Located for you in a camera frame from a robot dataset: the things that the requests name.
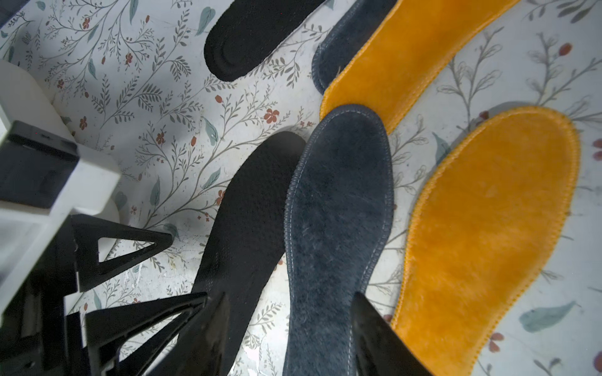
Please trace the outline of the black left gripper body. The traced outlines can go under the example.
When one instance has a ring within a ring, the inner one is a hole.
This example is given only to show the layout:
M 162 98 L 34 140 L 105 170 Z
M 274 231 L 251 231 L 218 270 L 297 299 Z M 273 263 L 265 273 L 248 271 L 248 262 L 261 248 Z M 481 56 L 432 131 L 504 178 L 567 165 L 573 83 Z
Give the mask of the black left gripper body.
M 77 244 L 61 227 L 3 313 L 2 375 L 88 375 L 80 316 L 65 298 L 78 291 Z

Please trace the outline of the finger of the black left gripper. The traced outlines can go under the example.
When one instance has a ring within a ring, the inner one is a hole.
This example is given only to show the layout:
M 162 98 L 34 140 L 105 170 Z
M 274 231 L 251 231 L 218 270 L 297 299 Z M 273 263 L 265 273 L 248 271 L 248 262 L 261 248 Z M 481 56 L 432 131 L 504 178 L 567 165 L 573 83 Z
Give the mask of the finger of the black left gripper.
M 142 375 L 168 343 L 204 308 L 206 293 L 191 293 L 150 302 L 96 310 L 86 315 L 86 349 L 91 375 Z M 160 322 L 173 320 L 125 360 L 122 346 Z
M 89 291 L 95 286 L 133 268 L 143 261 L 172 246 L 174 237 L 170 233 L 144 230 L 87 215 L 71 217 L 75 242 L 78 245 L 76 266 L 81 291 Z M 146 247 L 105 261 L 99 260 L 99 240 L 141 241 Z

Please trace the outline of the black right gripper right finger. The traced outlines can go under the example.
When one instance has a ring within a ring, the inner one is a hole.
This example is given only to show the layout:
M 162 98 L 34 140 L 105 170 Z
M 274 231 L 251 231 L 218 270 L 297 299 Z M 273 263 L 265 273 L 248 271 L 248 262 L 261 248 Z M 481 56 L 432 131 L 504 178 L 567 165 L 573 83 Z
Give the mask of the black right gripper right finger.
M 351 325 L 359 375 L 429 374 L 360 292 L 351 303 Z

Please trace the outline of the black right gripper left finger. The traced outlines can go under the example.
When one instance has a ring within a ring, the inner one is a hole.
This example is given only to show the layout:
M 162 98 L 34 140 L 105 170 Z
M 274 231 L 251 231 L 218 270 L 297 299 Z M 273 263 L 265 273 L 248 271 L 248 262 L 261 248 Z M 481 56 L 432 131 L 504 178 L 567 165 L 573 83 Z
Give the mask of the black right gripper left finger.
M 230 302 L 225 293 L 210 299 L 186 325 L 159 364 L 160 375 L 218 375 L 227 343 Z

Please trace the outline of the black insole front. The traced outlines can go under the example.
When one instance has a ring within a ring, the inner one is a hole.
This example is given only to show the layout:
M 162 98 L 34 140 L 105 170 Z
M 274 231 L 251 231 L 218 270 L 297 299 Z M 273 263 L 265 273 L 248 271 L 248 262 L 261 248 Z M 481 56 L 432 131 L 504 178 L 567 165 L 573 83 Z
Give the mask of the black insole front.
M 219 374 L 231 370 L 262 291 L 285 252 L 287 192 L 305 140 L 280 132 L 262 142 L 224 192 L 192 290 L 225 293 L 229 328 Z

